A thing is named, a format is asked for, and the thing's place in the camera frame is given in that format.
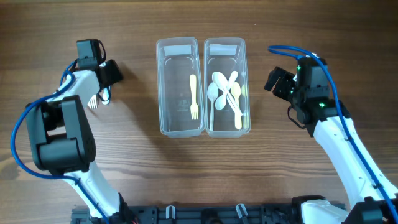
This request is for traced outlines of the pale blue plastic fork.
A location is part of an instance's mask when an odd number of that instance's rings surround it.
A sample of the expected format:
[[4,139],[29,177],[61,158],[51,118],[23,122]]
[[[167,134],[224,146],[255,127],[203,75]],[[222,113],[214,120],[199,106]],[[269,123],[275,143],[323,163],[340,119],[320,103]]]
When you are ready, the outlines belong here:
[[102,104],[104,104],[104,105],[110,104],[110,101],[111,101],[111,87],[110,86],[108,86],[104,89],[102,98],[103,98]]

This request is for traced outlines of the white plastic fork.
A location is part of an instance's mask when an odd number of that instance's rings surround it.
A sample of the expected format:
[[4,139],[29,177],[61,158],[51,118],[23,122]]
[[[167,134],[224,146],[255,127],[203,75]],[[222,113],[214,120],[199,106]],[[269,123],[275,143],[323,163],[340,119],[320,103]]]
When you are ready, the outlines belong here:
[[97,107],[98,107],[98,97],[97,97],[97,95],[93,95],[90,98],[90,100],[88,102],[88,107],[91,110],[97,109]]

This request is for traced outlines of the cream plastic spoon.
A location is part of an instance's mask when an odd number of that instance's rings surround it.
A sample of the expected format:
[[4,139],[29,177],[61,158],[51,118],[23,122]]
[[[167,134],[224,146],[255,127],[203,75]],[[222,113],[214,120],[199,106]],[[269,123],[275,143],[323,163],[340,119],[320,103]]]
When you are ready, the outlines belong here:
[[[241,87],[238,82],[234,82],[231,87],[231,94],[234,97],[236,108],[240,110],[239,106],[239,97],[241,95]],[[235,128],[241,129],[242,128],[242,119],[241,115],[235,113]]]

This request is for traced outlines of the white plastic spoon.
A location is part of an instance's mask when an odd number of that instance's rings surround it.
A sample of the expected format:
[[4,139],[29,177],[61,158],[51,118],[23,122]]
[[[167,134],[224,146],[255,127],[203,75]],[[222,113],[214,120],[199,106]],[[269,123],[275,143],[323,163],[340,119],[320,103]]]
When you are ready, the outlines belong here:
[[218,86],[216,83],[211,82],[207,89],[207,97],[210,100],[210,131],[213,130],[214,126],[214,102],[218,97]]
[[224,92],[226,101],[235,114],[235,125],[236,129],[242,128],[247,123],[249,118],[249,98],[247,93],[242,92],[240,87],[231,88]]
[[231,90],[227,90],[228,81],[227,81],[226,77],[221,72],[213,72],[212,80],[214,83],[217,84],[218,88],[223,93],[226,93],[227,102],[231,106],[232,110],[235,113],[242,116],[243,114],[242,114],[241,110],[236,108],[236,103],[235,103],[234,97],[232,96],[232,94],[230,92]]
[[[233,83],[236,81],[238,77],[238,72],[237,71],[232,71],[231,75],[229,76],[228,80],[228,85],[227,85],[227,90],[230,90]],[[227,98],[226,98],[226,93],[223,93],[221,96],[219,96],[216,101],[215,101],[215,108],[217,110],[222,110],[227,103]]]

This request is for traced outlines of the clear plastic container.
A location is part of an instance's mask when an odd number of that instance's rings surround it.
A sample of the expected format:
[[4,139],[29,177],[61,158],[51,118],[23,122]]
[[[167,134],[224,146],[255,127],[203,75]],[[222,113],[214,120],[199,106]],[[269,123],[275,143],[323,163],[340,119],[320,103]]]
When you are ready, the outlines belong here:
[[205,129],[213,138],[238,138],[251,130],[251,114],[249,102],[249,118],[241,129],[235,128],[235,114],[229,103],[222,110],[215,108],[214,102],[214,126],[210,131],[210,100],[207,97],[207,89],[212,80],[213,72],[221,72],[229,80],[232,71],[238,72],[235,82],[238,82],[241,91],[248,90],[248,63],[246,58],[246,43],[239,37],[220,37],[205,40],[204,46],[204,82],[205,82]]
[[[204,130],[203,92],[198,42],[194,37],[156,43],[160,132],[170,138],[199,136]],[[192,120],[190,75],[197,76],[198,119]]]

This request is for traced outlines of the cream plastic fork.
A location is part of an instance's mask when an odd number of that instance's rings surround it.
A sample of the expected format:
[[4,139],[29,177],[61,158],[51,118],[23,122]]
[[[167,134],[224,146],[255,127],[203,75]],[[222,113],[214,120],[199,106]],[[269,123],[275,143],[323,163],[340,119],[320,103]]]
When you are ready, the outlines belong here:
[[190,91],[191,91],[191,98],[192,103],[190,105],[190,112],[192,120],[198,119],[198,104],[197,104],[197,76],[194,74],[190,75]]

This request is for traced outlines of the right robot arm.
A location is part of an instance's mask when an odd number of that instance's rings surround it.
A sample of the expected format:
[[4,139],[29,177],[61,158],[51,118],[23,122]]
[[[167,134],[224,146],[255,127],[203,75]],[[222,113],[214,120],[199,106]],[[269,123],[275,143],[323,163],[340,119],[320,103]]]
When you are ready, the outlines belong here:
[[302,57],[296,73],[276,67],[264,86],[290,103],[294,124],[326,152],[349,199],[346,211],[319,195],[295,197],[291,217],[295,223],[397,223],[397,187],[361,142],[345,105],[330,98],[327,70],[322,58]]

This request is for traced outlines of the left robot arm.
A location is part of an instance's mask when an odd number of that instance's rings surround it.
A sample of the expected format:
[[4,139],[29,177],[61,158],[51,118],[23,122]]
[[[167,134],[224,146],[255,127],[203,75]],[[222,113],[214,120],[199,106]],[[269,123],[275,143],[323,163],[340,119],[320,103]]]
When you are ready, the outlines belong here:
[[78,58],[64,71],[59,88],[29,103],[18,120],[27,124],[36,173],[70,184],[89,208],[92,223],[132,223],[134,215],[110,186],[96,162],[96,144],[85,107],[102,90],[122,80],[98,39],[79,40]]

